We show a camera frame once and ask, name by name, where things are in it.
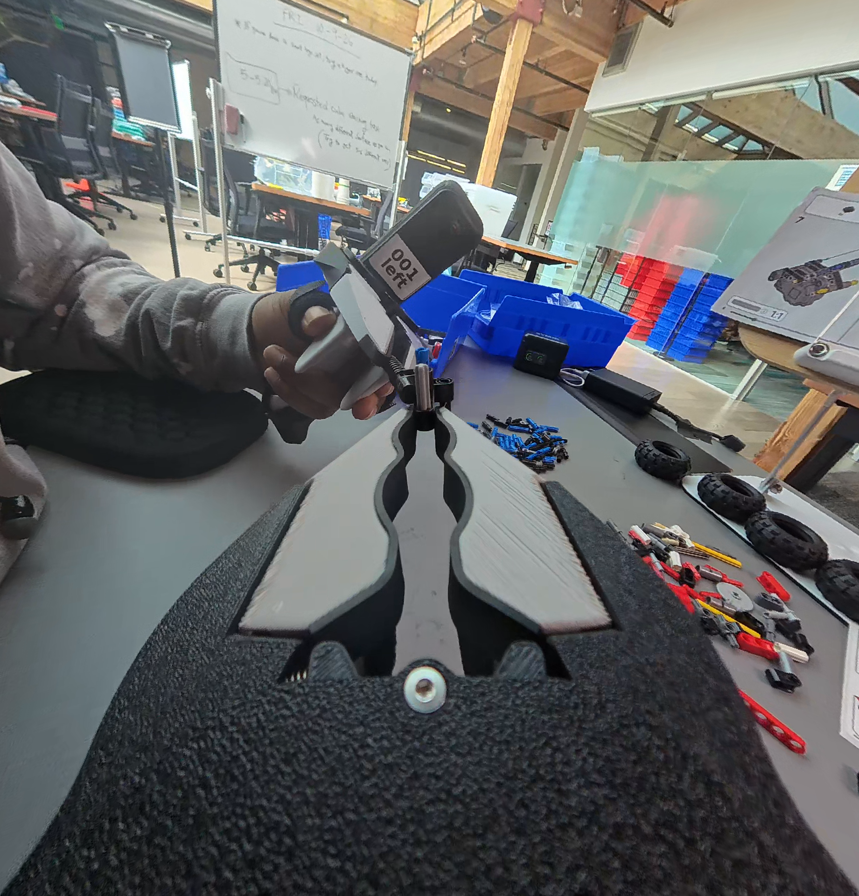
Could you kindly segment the black rubber toy tyre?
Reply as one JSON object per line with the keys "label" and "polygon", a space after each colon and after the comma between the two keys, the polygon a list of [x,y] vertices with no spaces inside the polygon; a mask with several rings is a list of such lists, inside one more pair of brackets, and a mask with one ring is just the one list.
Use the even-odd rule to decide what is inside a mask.
{"label": "black rubber toy tyre", "polygon": [[813,572],[829,561],[824,539],[804,523],[777,511],[760,511],[744,524],[749,544],[774,564],[797,573]]}
{"label": "black rubber toy tyre", "polygon": [[859,625],[859,562],[828,561],[816,570],[815,583],[835,609]]}
{"label": "black rubber toy tyre", "polygon": [[746,481],[728,473],[703,476],[697,483],[696,491],[706,507],[740,525],[766,510],[763,494]]}
{"label": "black rubber toy tyre", "polygon": [[679,482],[692,468],[689,455],[670,442],[638,442],[635,460],[637,466],[648,475],[669,482]]}

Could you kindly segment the frosted glass partition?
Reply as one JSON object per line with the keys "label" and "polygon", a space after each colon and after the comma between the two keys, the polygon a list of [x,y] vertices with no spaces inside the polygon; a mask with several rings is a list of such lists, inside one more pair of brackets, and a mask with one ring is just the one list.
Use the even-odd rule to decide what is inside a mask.
{"label": "frosted glass partition", "polygon": [[[838,161],[625,162],[585,150],[573,163],[552,246],[622,252],[735,279]],[[592,299],[591,273],[566,292]],[[846,344],[818,337],[849,350]]]}

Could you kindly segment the white rolling whiteboard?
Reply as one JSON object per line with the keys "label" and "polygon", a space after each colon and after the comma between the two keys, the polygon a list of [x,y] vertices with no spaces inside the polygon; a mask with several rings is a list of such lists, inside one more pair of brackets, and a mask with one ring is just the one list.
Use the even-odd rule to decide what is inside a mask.
{"label": "white rolling whiteboard", "polygon": [[401,130],[412,55],[294,2],[214,2],[220,78],[211,81],[211,129],[224,262],[230,241],[299,257],[291,245],[232,237],[224,151],[272,158],[391,192],[401,184]]}

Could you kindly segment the black office chair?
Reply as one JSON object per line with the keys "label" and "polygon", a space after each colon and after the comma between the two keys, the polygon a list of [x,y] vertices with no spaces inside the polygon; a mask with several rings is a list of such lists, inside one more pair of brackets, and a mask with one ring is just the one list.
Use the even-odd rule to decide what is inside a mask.
{"label": "black office chair", "polygon": [[99,211],[100,200],[118,212],[127,212],[131,220],[137,219],[131,208],[99,191],[99,181],[110,175],[107,163],[113,160],[111,135],[112,116],[101,100],[93,95],[91,86],[57,74],[57,149],[51,154],[56,176],[77,184],[85,181],[88,185],[86,189],[76,189],[62,196],[62,204],[71,214],[91,224],[100,235],[104,232],[96,224],[97,218],[106,221],[109,230],[117,228],[113,218]]}
{"label": "black office chair", "polygon": [[260,277],[277,274],[279,251],[265,243],[278,245],[281,239],[278,222],[265,210],[253,186],[255,180],[253,156],[230,148],[222,151],[224,221],[230,241],[241,246],[243,253],[216,272],[239,268],[250,275],[246,285],[251,291],[257,290]]}

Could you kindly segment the wooden pillar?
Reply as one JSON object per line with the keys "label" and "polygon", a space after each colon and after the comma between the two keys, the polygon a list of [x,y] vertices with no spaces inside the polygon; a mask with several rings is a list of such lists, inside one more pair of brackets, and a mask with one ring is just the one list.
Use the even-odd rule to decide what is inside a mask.
{"label": "wooden pillar", "polygon": [[484,187],[490,188],[494,184],[503,141],[509,126],[514,97],[533,28],[533,23],[529,20],[524,18],[513,19],[476,176],[476,183]]}

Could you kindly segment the pile of blue black pins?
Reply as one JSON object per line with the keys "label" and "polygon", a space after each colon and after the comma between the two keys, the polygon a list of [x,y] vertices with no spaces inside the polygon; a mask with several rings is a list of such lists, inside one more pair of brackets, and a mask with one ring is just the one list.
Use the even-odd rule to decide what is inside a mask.
{"label": "pile of blue black pins", "polygon": [[530,418],[497,418],[487,414],[468,426],[535,473],[546,473],[570,459],[568,439],[560,428]]}

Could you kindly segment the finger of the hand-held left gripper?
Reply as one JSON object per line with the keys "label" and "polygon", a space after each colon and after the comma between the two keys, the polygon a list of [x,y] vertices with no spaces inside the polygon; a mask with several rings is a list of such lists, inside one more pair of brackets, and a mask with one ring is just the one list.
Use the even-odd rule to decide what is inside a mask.
{"label": "finger of the hand-held left gripper", "polygon": [[345,274],[331,286],[331,296],[357,346],[374,365],[414,365],[419,337],[399,315],[388,310],[359,274]]}
{"label": "finger of the hand-held left gripper", "polygon": [[386,382],[368,395],[355,400],[350,408],[341,405],[341,409],[349,410],[350,413],[380,413],[390,396],[394,401],[394,386]]}

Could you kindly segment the pile of assorted toy bricks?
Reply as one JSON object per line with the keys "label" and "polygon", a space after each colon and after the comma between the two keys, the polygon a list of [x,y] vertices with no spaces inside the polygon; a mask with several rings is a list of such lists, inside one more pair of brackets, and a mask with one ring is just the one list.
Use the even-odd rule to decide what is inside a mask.
{"label": "pile of assorted toy bricks", "polygon": [[795,665],[808,661],[810,653],[807,648],[778,641],[774,633],[776,622],[796,622],[793,614],[785,612],[783,592],[763,592],[760,597],[765,602],[760,606],[741,582],[717,567],[683,560],[665,541],[656,538],[655,531],[635,525],[622,532],[613,521],[606,525],[665,584],[704,633],[762,660],[766,665],[763,676],[772,689],[793,694],[801,687]]}

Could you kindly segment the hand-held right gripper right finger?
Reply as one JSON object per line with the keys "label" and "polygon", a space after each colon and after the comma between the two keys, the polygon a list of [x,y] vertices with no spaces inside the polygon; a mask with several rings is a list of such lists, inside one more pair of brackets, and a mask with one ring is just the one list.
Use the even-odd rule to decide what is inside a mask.
{"label": "hand-held right gripper right finger", "polygon": [[453,411],[438,409],[435,449],[454,518],[448,603],[463,668],[498,668],[512,644],[610,629],[608,608],[537,474]]}

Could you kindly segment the stack of red blue bins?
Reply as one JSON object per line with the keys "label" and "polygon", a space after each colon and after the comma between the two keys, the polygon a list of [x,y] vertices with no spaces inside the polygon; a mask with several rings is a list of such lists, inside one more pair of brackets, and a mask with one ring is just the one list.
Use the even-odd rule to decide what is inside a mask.
{"label": "stack of red blue bins", "polygon": [[600,252],[587,288],[631,319],[626,340],[671,361],[702,364],[728,327],[714,305],[733,279],[650,257]]}

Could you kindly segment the person's left forearm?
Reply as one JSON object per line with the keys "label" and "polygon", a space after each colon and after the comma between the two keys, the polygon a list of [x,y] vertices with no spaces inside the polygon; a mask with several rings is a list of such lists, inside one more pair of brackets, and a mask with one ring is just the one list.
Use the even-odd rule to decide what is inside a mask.
{"label": "person's left forearm", "polygon": [[255,389],[258,297],[160,280],[45,198],[0,141],[0,366],[130,371],[207,391]]}

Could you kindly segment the black easel board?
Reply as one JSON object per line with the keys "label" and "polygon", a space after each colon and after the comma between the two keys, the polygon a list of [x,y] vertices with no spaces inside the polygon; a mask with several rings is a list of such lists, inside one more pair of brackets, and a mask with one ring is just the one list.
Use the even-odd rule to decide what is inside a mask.
{"label": "black easel board", "polygon": [[139,28],[106,21],[118,68],[119,91],[126,119],[155,132],[164,215],[174,276],[180,276],[174,227],[173,187],[166,161],[168,137],[180,132],[180,118],[167,39]]}

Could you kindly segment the black grey toy brick assembly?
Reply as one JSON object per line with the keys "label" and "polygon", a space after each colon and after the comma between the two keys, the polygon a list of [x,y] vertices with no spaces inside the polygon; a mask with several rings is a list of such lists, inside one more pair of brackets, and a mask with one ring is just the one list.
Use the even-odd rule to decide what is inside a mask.
{"label": "black grey toy brick assembly", "polygon": [[454,381],[437,378],[430,366],[417,364],[413,372],[414,402],[412,417],[418,431],[434,431],[439,422],[439,410],[451,409],[454,399]]}

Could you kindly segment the person's left hand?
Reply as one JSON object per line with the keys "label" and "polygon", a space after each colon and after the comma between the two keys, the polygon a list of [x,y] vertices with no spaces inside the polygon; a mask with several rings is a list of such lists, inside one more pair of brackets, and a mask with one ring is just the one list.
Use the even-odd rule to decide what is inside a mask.
{"label": "person's left hand", "polygon": [[[341,352],[316,361],[307,369],[297,365],[314,344],[327,342],[337,314],[321,289],[273,293],[260,297],[253,307],[251,332],[256,357],[265,381],[277,398],[311,420],[325,420],[356,399],[347,394],[367,371],[360,350],[343,343]],[[369,420],[377,413],[351,413]]]}

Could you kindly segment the black battery charger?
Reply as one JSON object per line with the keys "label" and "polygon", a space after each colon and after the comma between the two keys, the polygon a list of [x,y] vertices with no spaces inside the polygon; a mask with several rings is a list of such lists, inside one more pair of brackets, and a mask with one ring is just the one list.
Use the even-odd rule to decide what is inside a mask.
{"label": "black battery charger", "polygon": [[569,343],[540,332],[525,332],[514,355],[513,368],[547,380],[558,380],[566,366]]}

